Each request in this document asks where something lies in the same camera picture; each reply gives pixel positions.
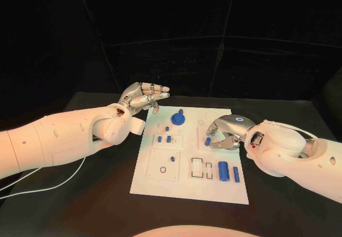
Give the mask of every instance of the white board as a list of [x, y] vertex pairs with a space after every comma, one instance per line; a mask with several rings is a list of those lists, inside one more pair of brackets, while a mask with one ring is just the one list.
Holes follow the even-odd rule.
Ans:
[[[183, 109], [185, 123], [175, 125], [172, 115], [179, 109]], [[205, 146], [205, 132], [212, 121], [230, 114], [227, 109], [172, 106], [160, 106], [157, 114], [149, 110], [132, 194], [248, 204], [238, 150]], [[218, 131], [211, 138], [217, 142], [225, 137]], [[230, 181], [220, 181], [220, 161], [228, 163]], [[238, 167], [240, 183], [234, 180], [234, 166]], [[202, 177], [192, 177], [192, 171], [195, 176], [202, 171]]]

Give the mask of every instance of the gray tabletop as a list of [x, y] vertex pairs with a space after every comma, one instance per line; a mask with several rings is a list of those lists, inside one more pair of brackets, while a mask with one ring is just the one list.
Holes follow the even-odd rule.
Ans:
[[[65, 111], [106, 106], [119, 94], [81, 93]], [[264, 119], [292, 124], [334, 140], [309, 101], [269, 101], [172, 96], [160, 105], [230, 108], [260, 123]], [[137, 117], [146, 119], [143, 111]], [[250, 205], [129, 193], [142, 136], [85, 160], [59, 188], [7, 198], [0, 207], [0, 236], [127, 237], [170, 225], [207, 225], [260, 236], [342, 236], [342, 204], [303, 189], [287, 177], [267, 175], [246, 158], [241, 163]], [[81, 161], [43, 168], [18, 183], [12, 193], [58, 185]]]

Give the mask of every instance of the robotic arm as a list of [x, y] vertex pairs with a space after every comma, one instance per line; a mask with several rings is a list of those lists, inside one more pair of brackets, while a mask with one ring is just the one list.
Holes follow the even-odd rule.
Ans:
[[28, 169], [71, 163], [120, 144], [130, 132], [142, 135], [144, 121], [133, 115], [149, 108], [156, 113], [156, 101], [169, 97], [168, 92], [168, 87], [136, 82], [119, 103], [45, 116], [0, 132], [0, 179]]
[[264, 120], [256, 123], [246, 117], [220, 117], [207, 135], [218, 129], [225, 140], [211, 147], [235, 150], [244, 142], [247, 157], [258, 168], [276, 177], [287, 176], [302, 187], [342, 203], [342, 144], [318, 138], [302, 129]]

